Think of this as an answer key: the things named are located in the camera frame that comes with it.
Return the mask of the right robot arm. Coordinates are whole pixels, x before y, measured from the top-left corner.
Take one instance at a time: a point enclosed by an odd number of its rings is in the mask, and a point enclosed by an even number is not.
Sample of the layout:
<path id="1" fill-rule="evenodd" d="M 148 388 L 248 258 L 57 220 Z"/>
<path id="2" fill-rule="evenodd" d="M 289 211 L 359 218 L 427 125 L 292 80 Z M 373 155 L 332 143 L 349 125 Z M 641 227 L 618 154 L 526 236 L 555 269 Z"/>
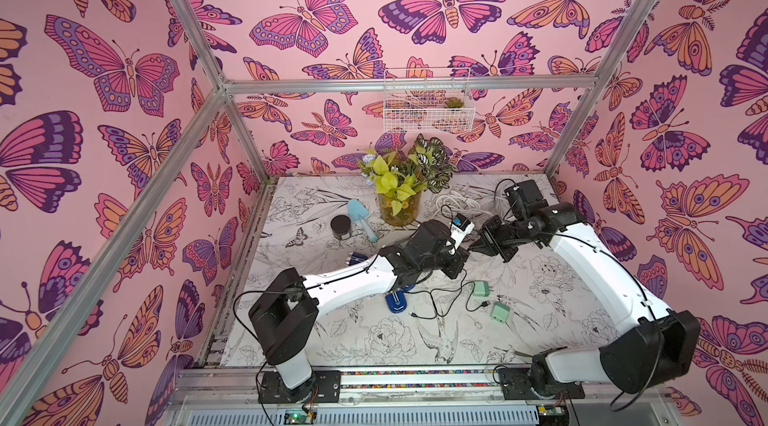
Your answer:
<path id="1" fill-rule="evenodd" d="M 692 313 L 674 311 L 642 285 L 573 204 L 549 204 L 533 180 L 514 183 L 503 195 L 512 219 L 486 220 L 471 251 L 509 261 L 523 245 L 550 247 L 589 288 L 618 334 L 598 347 L 534 355 L 529 382 L 537 395 L 555 396 L 572 383 L 610 383 L 637 396 L 689 372 L 701 331 Z"/>

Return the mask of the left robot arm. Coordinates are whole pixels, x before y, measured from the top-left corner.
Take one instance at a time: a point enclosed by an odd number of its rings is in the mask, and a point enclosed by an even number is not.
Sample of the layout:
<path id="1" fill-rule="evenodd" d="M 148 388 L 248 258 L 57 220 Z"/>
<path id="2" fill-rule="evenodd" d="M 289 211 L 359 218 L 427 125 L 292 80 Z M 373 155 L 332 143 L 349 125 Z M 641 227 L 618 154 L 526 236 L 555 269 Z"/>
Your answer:
<path id="1" fill-rule="evenodd" d="M 352 266 L 316 275 L 281 271 L 248 311 L 266 363 L 288 393 L 304 396 L 315 385 L 306 345 L 317 320 L 349 303 L 416 284 L 431 271 L 454 279 L 469 252 L 462 247 L 474 223 L 462 214 L 450 223 L 428 220 L 405 241 L 387 245 Z"/>

